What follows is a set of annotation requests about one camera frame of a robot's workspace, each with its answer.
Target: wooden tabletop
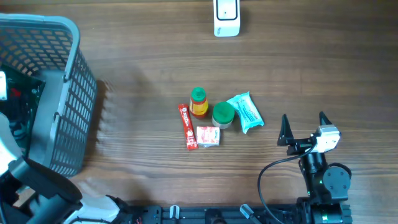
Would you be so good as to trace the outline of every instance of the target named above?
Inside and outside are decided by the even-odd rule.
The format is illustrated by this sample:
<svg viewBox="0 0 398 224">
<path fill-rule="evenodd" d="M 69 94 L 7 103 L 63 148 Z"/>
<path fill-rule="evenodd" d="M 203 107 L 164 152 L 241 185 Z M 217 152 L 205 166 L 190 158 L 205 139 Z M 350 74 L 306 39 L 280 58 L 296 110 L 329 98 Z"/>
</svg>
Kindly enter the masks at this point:
<svg viewBox="0 0 398 224">
<path fill-rule="evenodd" d="M 135 204 L 259 205 L 257 176 L 286 158 L 276 145 L 286 113 L 297 138 L 324 111 L 343 138 L 327 153 L 353 171 L 355 223 L 397 223 L 398 14 L 395 4 L 243 1 L 237 37 L 213 35 L 212 2 L 3 6 L 76 22 L 98 80 L 84 192 Z M 187 151 L 177 105 L 203 87 L 210 105 L 250 91 L 266 125 L 221 146 Z M 209 126 L 211 119 L 193 119 Z M 297 161 L 263 176 L 269 203 L 307 195 Z"/>
</svg>

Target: green lid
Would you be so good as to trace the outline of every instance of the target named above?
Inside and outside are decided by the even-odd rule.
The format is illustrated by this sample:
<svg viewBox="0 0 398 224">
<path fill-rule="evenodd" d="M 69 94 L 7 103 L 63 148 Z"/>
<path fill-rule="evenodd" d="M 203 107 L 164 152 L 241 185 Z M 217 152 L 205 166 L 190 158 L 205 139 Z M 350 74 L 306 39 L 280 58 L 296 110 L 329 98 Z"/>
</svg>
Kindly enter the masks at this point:
<svg viewBox="0 0 398 224">
<path fill-rule="evenodd" d="M 196 87 L 192 90 L 191 97 L 196 102 L 201 102 L 206 98 L 206 92 L 202 87 Z"/>
<path fill-rule="evenodd" d="M 228 124 L 234 119 L 235 110 L 227 102 L 217 103 L 213 108 L 213 119 L 219 124 Z"/>
</svg>

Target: teal package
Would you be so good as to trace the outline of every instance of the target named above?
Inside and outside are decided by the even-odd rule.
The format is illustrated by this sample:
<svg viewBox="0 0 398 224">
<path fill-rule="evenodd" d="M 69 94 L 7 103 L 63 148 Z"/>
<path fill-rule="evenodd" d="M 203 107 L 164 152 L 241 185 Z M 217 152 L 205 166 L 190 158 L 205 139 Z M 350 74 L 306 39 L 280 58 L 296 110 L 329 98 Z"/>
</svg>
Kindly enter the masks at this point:
<svg viewBox="0 0 398 224">
<path fill-rule="evenodd" d="M 256 106 L 250 98 L 250 92 L 234 96 L 232 99 L 227 100 L 232 107 L 238 112 L 241 118 L 242 131 L 246 134 L 249 128 L 257 125 L 264 125 Z"/>
</svg>

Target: plastic basket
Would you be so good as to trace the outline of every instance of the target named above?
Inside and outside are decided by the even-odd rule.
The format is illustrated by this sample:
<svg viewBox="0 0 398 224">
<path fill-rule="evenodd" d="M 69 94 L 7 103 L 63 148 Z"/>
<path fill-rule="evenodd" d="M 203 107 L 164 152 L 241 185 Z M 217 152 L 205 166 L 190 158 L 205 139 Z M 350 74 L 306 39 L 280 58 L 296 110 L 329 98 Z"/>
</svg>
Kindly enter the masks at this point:
<svg viewBox="0 0 398 224">
<path fill-rule="evenodd" d="M 0 14 L 1 63 L 46 81 L 29 158 L 66 177 L 81 169 L 97 94 L 79 42 L 67 18 Z"/>
</svg>

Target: small jar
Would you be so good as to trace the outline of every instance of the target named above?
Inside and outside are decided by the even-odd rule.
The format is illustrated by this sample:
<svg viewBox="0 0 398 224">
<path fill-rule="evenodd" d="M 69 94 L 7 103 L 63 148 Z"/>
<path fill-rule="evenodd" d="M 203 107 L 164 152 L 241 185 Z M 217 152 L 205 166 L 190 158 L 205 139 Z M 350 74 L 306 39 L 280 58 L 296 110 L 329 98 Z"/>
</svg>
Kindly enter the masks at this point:
<svg viewBox="0 0 398 224">
<path fill-rule="evenodd" d="M 196 118 L 204 118 L 209 109 L 209 103 L 206 99 L 206 92 L 203 88 L 196 87 L 191 93 L 191 102 L 189 104 L 189 111 Z"/>
<path fill-rule="evenodd" d="M 235 116 L 234 108 L 227 102 L 217 103 L 213 108 L 213 116 L 211 122 L 220 129 L 231 126 Z"/>
</svg>

